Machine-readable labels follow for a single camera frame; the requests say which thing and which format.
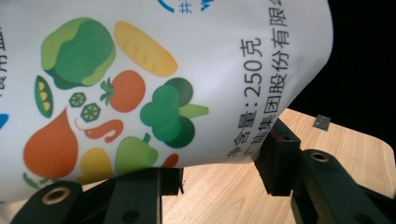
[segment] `green broccoli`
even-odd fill
[[[192,96],[189,81],[181,77],[170,79],[153,93],[152,102],[143,106],[140,118],[169,147],[185,147],[195,135],[190,119],[208,113],[205,106],[189,104]]]

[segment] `wooden table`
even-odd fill
[[[358,184],[390,198],[396,192],[391,147],[370,135],[331,123],[313,128],[315,118],[285,110],[282,121],[302,140],[301,149],[332,154]],[[163,223],[295,223],[290,197],[267,195],[253,163],[187,167],[184,194],[163,197]],[[0,223],[11,220],[21,203],[0,208]]]

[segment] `yellow potato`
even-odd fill
[[[128,57],[159,77],[168,77],[177,70],[174,57],[157,41],[126,21],[114,28],[116,42]]]
[[[81,184],[91,184],[114,176],[107,153],[99,147],[88,150],[82,156],[79,165],[84,174],[84,176],[77,178],[77,181]]]

